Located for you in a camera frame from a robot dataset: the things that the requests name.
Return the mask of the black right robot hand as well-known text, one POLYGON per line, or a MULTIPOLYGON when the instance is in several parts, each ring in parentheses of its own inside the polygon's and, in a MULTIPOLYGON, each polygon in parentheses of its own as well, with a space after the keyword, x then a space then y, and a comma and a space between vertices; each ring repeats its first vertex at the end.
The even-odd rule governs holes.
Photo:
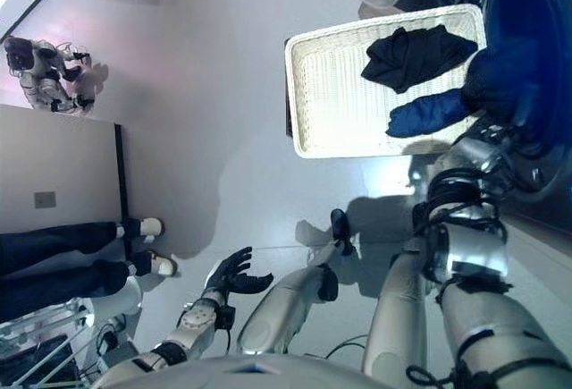
POLYGON ((517 110, 529 72, 526 54, 516 47, 487 47, 472 59, 461 91, 470 114, 485 112, 508 124, 517 110))

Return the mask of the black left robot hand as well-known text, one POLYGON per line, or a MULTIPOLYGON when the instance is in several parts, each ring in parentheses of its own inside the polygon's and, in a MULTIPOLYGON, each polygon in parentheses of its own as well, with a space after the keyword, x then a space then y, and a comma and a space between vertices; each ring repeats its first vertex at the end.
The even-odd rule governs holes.
POLYGON ((258 294, 265 291, 273 282, 273 274, 249 275, 252 248, 240 249, 224 259, 206 279, 203 293, 217 292, 226 304, 231 293, 258 294))

